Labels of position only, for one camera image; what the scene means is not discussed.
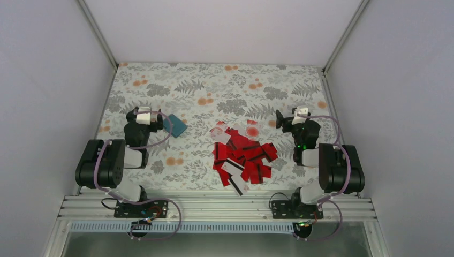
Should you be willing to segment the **teal card holder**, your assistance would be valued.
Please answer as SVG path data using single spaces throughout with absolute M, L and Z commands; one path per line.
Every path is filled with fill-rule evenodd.
M 177 116 L 171 114 L 163 120 L 163 128 L 167 132 L 171 131 L 171 135 L 177 138 L 187 130 L 187 125 Z

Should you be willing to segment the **white card with black stripe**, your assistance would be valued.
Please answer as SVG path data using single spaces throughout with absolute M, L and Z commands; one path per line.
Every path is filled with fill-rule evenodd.
M 240 175 L 231 175 L 228 181 L 238 196 L 243 196 L 249 191 L 247 183 L 241 178 Z

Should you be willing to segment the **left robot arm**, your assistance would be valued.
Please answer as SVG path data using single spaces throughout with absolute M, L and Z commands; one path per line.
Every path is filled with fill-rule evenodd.
M 136 107 L 126 115 L 123 139 L 89 140 L 75 171 L 81 187 L 100 190 L 119 202 L 128 203 L 136 217 L 148 212 L 149 202 L 144 188 L 124 177 L 124 169 L 144 169 L 147 166 L 149 136 L 164 128 L 169 116 L 160 111 Z

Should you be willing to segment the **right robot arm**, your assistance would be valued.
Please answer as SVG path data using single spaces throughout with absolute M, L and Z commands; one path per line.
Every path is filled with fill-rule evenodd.
M 276 111 L 276 128 L 292 135 L 296 165 L 318 169 L 318 182 L 298 189 L 296 200 L 290 203 L 291 214 L 303 218 L 311 205 L 320 206 L 340 194 L 361 192 L 365 176 L 355 146 L 342 145 L 339 137 L 334 143 L 319 143 L 319 116 L 311 116 L 307 108 L 294 108 L 292 114 L 284 117 Z

